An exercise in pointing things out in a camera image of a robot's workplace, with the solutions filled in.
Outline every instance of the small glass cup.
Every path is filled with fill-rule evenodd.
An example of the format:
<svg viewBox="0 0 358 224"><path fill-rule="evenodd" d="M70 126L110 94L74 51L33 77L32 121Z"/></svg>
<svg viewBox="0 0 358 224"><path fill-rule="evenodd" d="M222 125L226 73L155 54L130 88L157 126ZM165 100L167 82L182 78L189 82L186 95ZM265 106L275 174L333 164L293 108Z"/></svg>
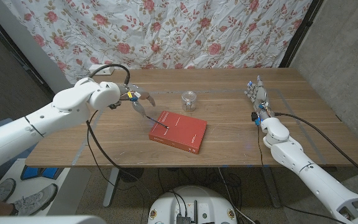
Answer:
<svg viewBox="0 0 358 224"><path fill-rule="evenodd" d="M186 112L191 112L196 109L197 95L193 91L185 91L181 95L181 107Z"/></svg>

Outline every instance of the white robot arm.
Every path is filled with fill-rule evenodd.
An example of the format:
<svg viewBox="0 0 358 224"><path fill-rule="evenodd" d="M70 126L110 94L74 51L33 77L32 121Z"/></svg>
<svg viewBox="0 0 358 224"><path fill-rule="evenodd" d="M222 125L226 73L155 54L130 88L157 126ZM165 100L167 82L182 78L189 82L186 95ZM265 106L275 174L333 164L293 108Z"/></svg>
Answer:
<svg viewBox="0 0 358 224"><path fill-rule="evenodd" d="M73 88L57 93L47 106L0 127L0 165L49 134L84 123L90 116L87 103L103 110L116 108L121 100L131 100L134 109L145 116L137 99L148 99L155 106L149 93L133 84L98 84L92 78L83 78Z"/></svg>
<svg viewBox="0 0 358 224"><path fill-rule="evenodd" d="M290 136L289 130L274 117L262 80L250 82L245 94L251 99L264 133L264 144L270 148L273 158L292 170L329 210L344 223L358 223L358 194L351 192L304 152L302 146Z"/></svg>

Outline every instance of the floral fabric backdrop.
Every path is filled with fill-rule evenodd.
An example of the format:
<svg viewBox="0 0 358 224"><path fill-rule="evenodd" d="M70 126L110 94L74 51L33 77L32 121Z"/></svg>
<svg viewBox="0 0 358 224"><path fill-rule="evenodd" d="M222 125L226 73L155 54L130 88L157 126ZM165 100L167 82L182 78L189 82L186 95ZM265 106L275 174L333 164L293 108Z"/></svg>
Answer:
<svg viewBox="0 0 358 224"><path fill-rule="evenodd" d="M75 83L92 64L277 67L311 0L2 0Z"/></svg>

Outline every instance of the wooden table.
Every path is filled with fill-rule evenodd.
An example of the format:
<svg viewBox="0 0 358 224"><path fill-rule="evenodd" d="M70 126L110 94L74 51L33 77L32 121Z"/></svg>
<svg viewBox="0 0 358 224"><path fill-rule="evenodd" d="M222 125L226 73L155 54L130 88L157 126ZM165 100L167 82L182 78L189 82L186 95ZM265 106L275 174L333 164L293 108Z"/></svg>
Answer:
<svg viewBox="0 0 358 224"><path fill-rule="evenodd" d="M133 70L131 83L149 91L156 107L142 100L146 113L158 118L163 110L203 119L208 122L198 155L149 140L153 122L141 117L124 101L115 110L97 114L93 126L103 149L123 167L248 167L261 166L257 127L251 121L252 103L245 96L248 81L261 75L274 112L292 113L313 123L358 163L358 139L305 79L290 68ZM122 83L123 71L98 76L97 82ZM181 93L197 94L194 112L181 108ZM323 166L348 166L350 163L314 129L295 119L278 117L299 141L305 153ZM279 166L270 149L260 145L263 163ZM91 167L95 162L86 145L85 123L59 131L40 141L26 164L31 167ZM91 140L100 165L111 166Z"/></svg>

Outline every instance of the white sneaker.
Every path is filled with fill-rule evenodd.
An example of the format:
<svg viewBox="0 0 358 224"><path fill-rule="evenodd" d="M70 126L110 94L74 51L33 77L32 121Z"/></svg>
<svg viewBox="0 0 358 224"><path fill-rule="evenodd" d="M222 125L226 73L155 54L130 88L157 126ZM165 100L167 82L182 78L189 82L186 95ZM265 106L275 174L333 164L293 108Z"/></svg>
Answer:
<svg viewBox="0 0 358 224"><path fill-rule="evenodd" d="M46 209L50 202L55 199L56 194L57 185L51 184L36 194L15 201L13 204L18 211L16 215L28 216L39 210Z"/></svg>
<svg viewBox="0 0 358 224"><path fill-rule="evenodd" d="M16 181L12 178L4 180L0 184L0 201L6 202L6 200L13 194L16 188Z"/></svg>

